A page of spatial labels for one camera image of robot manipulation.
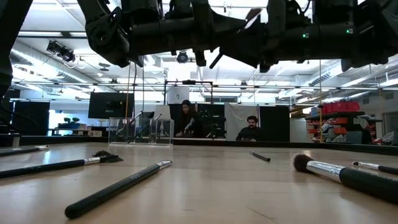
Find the black shirt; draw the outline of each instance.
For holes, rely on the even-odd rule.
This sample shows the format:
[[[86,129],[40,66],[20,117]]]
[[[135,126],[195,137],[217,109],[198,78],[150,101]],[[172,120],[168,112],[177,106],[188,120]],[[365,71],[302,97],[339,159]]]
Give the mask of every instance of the black shirt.
[[[260,141],[262,139],[262,131],[260,128],[243,128],[241,130],[241,132],[238,134],[238,136],[236,136],[236,140],[240,141],[242,140],[242,138],[244,139],[255,139],[256,141]]]

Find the black brush handle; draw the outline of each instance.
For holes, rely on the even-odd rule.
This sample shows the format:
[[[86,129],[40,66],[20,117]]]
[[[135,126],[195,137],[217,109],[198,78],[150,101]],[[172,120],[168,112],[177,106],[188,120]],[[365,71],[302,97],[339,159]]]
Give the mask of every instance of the black brush handle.
[[[381,172],[386,172],[388,174],[397,174],[398,175],[398,169],[393,168],[393,167],[386,167],[386,166],[379,166],[378,167],[379,171]]]
[[[27,147],[25,149],[8,149],[8,150],[0,151],[0,157],[28,153],[28,152],[35,152],[35,151],[39,151],[42,149],[43,149],[43,147]]]
[[[80,201],[69,205],[65,209],[65,215],[71,219],[78,218],[92,209],[100,206],[102,203],[107,202],[109,199],[112,199],[125,190],[145,180],[146,178],[154,175],[159,170],[159,164],[154,164],[150,167],[147,167],[123,180],[120,180],[119,182],[116,182],[115,184],[100,190],[99,192],[88,196],[87,198],[81,199]]]
[[[10,178],[10,177],[18,177],[22,175],[28,174],[36,174],[39,172],[47,172],[53,170],[67,169],[72,167],[78,167],[85,165],[84,159],[79,159],[75,161],[67,161],[67,162],[58,162],[54,164],[46,164],[32,167],[25,167],[20,169],[13,170],[5,170],[0,172],[0,179]]]
[[[343,185],[398,204],[398,181],[346,167],[340,171]]]
[[[250,152],[250,154],[254,155],[255,157],[257,157],[259,159],[262,159],[263,161],[267,161],[267,162],[271,161],[270,158],[266,158],[266,157],[264,157],[262,155],[259,155],[259,154],[255,153],[255,152]]]

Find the laboratory room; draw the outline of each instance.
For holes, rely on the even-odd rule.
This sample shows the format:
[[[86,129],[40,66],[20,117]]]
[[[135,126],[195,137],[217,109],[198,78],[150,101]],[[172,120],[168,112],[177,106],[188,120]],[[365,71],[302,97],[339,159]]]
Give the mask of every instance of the laboratory room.
[[[0,223],[396,224],[398,0],[1,0]]]

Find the man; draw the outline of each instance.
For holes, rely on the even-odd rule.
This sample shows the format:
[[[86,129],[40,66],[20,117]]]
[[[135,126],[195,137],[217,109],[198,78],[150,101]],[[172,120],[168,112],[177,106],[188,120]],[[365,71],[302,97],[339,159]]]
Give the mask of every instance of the man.
[[[261,129],[257,127],[259,121],[255,116],[250,116],[247,119],[248,127],[243,128],[236,136],[237,141],[260,141],[262,138]]]

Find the black metal frame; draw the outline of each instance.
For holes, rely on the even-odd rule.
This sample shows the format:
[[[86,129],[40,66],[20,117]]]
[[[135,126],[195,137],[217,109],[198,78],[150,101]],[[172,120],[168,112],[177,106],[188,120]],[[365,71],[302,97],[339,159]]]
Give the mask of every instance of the black metal frame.
[[[182,85],[192,85],[192,83],[189,83],[189,84],[184,84],[184,82],[185,81],[167,81],[167,80],[165,80],[164,81],[164,94],[163,94],[163,105],[166,105],[166,87],[167,87],[167,84],[168,83],[174,83],[174,85],[171,87],[171,88],[173,88],[173,87],[175,87],[175,86],[177,86],[177,83],[181,83]],[[211,94],[211,104],[213,104],[214,102],[213,102],[213,82],[212,81],[191,81],[191,82],[195,82],[194,83],[194,85],[196,85],[197,83],[199,83],[199,84],[204,84],[204,83],[209,83],[210,84],[210,86],[211,86],[211,91],[210,91],[210,94]]]

